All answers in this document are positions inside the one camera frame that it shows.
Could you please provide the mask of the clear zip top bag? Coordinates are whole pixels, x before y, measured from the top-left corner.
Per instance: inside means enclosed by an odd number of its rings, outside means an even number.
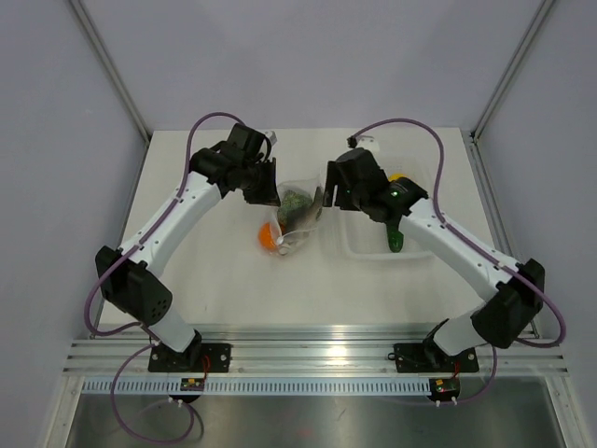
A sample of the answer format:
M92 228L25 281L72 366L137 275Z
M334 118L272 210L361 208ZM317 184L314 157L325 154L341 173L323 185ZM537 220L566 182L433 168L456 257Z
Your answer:
M317 187L321 187L323 189L322 180L319 175L311 177L311 178L307 178L307 179L288 180L288 181L280 183L277 186L277 189L278 189L280 200L282 200L284 192L288 189L292 189L292 190L303 192L304 194L308 194L311 196L311 198L313 200L313 195L314 195L314 192ZM295 215L294 218L292 220L289 220L285 226L281 225L277 220L277 209L279 206L273 206L270 209L270 211L266 215L266 219L263 223L263 224L265 224L265 223L270 222L272 233L277 238L277 248L274 251L269 252L269 251L264 250L260 245L259 246L266 253L284 257L284 256L289 256L289 255L297 252L307 242L307 240L317 230L321 216L319 217L317 223L315 224L315 226L313 228L306 230L306 231L295 231L294 230L295 221L297 220L299 215Z

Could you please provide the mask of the green netted melon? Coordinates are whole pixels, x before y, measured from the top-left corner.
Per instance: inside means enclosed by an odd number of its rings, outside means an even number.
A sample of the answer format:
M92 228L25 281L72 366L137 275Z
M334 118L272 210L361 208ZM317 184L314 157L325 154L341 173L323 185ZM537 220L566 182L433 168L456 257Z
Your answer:
M300 215L312 204L312 198L303 192L288 189L284 192L281 204L277 209L277 220L286 225L295 215Z

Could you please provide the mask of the green cucumber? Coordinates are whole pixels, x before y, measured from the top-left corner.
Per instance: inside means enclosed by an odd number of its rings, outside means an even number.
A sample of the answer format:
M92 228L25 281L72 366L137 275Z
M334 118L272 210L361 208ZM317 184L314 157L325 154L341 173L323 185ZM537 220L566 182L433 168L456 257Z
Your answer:
M404 247L404 235L396 225L387 224L386 239L388 248L392 253L400 253Z

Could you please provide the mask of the orange fruit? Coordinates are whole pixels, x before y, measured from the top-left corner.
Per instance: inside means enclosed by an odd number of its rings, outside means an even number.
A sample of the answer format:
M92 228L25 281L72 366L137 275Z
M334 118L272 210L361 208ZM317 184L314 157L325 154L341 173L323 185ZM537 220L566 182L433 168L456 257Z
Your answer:
M270 222L260 227L257 239L260 246L266 251L272 252L277 248L277 238L272 233Z

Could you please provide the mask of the grey toy fish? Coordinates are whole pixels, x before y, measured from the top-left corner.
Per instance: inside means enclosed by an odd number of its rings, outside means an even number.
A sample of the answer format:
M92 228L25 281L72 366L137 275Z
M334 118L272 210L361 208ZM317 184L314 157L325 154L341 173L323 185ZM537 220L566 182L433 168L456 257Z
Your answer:
M321 187L317 187L312 204L309 205L304 212L302 212L295 221L295 231L306 231L315 226L323 208L324 192Z

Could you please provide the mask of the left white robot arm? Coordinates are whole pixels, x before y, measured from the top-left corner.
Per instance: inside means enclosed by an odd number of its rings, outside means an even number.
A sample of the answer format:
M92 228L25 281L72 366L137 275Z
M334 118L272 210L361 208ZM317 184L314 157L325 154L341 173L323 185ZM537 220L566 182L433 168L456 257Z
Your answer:
M160 278L188 233L229 193L240 190L249 204L279 204L276 160L271 155L275 143L275 132L235 123L228 137L212 147L188 147L180 186L159 211L118 248L98 251L95 262L103 299L134 318L156 341L151 371L206 368L201 334L175 310L174 295Z

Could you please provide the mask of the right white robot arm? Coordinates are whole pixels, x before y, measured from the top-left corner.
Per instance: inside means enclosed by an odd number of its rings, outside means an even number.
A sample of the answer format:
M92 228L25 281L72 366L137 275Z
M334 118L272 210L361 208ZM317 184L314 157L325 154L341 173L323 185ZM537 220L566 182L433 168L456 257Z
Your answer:
M437 324L422 341L425 363L444 370L484 344L507 349L542 308L545 270L520 263L452 225L426 190L407 177L390 180L373 154L351 149L326 167L324 205L360 211L397 228L432 252L475 290L483 304Z

